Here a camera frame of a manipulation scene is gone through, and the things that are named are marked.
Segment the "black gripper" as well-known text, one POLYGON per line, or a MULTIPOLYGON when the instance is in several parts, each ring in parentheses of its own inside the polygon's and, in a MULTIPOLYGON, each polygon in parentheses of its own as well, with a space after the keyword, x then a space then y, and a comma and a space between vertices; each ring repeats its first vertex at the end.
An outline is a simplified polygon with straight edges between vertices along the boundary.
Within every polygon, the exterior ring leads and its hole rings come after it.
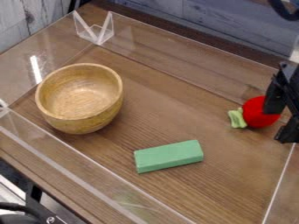
MULTIPOLYGON (((263 112, 282 114, 286 108, 299 109, 299 64, 282 62, 266 91, 263 112)), ((299 115, 294 114, 275 134, 282 144, 299 143, 299 115)))

